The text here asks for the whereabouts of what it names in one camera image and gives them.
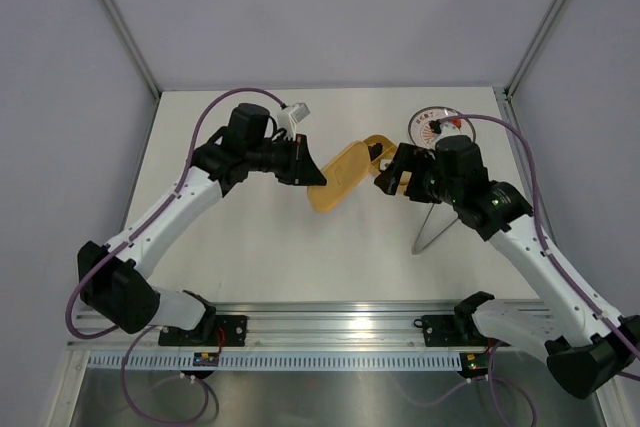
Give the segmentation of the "yellow lunch box base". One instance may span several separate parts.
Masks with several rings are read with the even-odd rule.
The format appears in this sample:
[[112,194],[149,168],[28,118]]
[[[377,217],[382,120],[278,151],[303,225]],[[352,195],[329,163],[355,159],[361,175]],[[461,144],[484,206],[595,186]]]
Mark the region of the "yellow lunch box base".
[[387,137],[375,134],[364,140],[369,152],[369,174],[372,178],[380,175],[391,163],[397,146]]

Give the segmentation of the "yellow lunch box lid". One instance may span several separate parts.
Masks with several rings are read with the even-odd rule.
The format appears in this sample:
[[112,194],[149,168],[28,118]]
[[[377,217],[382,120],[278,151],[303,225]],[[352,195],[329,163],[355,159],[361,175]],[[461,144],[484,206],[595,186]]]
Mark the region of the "yellow lunch box lid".
[[333,210],[365,178],[369,164],[368,146],[363,141],[350,143],[321,170],[327,183],[307,188],[312,209],[318,213]]

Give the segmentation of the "stainless steel food tongs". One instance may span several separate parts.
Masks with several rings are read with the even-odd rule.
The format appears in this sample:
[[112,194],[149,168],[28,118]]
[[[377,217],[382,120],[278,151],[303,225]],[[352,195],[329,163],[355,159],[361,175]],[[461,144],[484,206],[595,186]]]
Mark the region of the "stainless steel food tongs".
[[446,204],[433,204],[418,230],[411,247],[413,255],[420,255],[438,237],[452,227],[458,220],[456,213]]

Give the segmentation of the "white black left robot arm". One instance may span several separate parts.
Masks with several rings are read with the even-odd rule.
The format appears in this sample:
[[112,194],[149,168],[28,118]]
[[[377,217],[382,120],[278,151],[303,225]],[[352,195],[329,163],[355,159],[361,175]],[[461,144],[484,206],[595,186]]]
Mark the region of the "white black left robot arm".
[[216,332],[215,306],[193,292],[154,287],[148,280],[184,231],[250,173],[271,173],[284,185],[326,185],[306,136],[296,130],[308,114],[304,103],[276,117],[256,104],[235,107],[227,125],[191,146],[180,177],[138,221],[104,245],[88,242],[80,249],[80,299],[128,334],[162,326],[181,343],[208,343]]

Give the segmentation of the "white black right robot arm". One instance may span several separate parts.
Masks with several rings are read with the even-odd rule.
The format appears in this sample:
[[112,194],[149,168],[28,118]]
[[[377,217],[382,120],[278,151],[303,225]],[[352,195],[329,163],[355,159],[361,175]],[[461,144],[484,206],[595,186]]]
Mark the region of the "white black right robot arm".
[[478,292],[455,308],[453,327],[460,340],[504,341],[543,362],[562,389],[578,399],[634,361],[638,316],[622,315],[589,286],[537,228],[525,197],[513,185],[490,179],[476,143],[464,135],[446,137],[433,149],[402,143],[374,183],[394,195],[403,175],[409,177],[406,197],[450,205],[463,225],[511,262],[553,317],[543,321]]

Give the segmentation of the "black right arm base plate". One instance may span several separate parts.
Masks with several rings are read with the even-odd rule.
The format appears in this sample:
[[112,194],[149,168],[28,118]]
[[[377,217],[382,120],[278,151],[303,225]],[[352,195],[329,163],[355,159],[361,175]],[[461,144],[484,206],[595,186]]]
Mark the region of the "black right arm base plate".
[[426,347],[492,347],[497,339],[487,338],[475,327],[461,327],[454,314],[427,314],[413,320]]

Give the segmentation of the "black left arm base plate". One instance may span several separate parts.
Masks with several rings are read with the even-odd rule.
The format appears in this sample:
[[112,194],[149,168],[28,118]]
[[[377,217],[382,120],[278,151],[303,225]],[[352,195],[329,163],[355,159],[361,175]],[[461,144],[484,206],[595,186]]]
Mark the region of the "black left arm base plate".
[[163,328],[158,344],[163,347],[243,347],[249,318],[245,315],[216,314],[196,329]]

